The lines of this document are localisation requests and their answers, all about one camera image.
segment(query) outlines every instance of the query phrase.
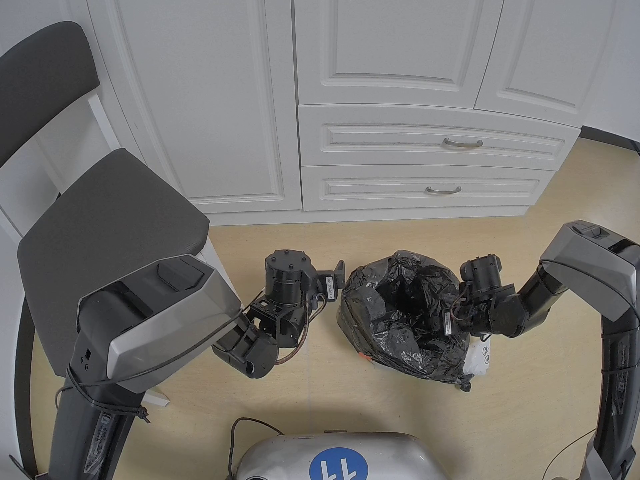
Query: chair seat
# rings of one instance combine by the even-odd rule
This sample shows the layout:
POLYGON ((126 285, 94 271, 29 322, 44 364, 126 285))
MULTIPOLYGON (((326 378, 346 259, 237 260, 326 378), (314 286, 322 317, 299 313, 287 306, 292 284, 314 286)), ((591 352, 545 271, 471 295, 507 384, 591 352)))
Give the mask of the chair seat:
POLYGON ((124 149, 102 158, 42 215, 18 247, 26 299, 62 377, 78 300, 155 260, 197 254, 209 220, 124 149))

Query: black baseboard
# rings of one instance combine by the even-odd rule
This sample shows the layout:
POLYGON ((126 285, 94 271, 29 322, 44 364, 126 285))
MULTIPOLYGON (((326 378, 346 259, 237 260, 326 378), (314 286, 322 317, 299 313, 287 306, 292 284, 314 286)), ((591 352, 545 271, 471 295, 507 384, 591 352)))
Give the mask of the black baseboard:
POLYGON ((611 144, 624 149, 631 149, 640 155, 640 143, 616 135, 615 133, 605 132, 598 130, 597 128, 591 128, 590 126, 583 126, 580 131, 580 137, 583 139, 596 140, 598 142, 604 142, 604 144, 611 144))
POLYGON ((18 341, 15 348, 15 373, 13 397, 15 400, 15 426, 20 448, 22 467, 32 478, 38 474, 36 455, 33 450, 31 433, 31 357, 35 327, 25 299, 18 327, 18 341))

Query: blue circle logo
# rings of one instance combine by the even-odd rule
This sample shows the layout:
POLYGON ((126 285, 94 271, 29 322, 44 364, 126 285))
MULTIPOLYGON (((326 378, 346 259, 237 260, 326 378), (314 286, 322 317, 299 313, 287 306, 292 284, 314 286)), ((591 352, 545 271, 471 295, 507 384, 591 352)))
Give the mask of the blue circle logo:
POLYGON ((367 480, 369 466, 364 457, 351 448, 329 448, 311 461, 311 480, 367 480))

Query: chair backrest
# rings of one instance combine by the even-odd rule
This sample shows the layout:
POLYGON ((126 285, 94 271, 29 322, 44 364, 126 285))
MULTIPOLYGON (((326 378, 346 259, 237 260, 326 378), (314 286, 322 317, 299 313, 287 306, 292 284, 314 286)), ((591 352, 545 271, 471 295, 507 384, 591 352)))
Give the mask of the chair backrest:
POLYGON ((75 100, 100 85, 80 25, 61 21, 0 57, 0 167, 75 100))

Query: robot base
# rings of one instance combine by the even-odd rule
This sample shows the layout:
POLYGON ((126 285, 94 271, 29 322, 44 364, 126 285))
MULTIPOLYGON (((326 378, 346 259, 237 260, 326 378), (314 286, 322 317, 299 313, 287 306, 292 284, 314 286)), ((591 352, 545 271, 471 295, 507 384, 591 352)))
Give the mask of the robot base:
POLYGON ((407 434, 284 435, 252 446, 236 480, 449 480, 434 455, 407 434))

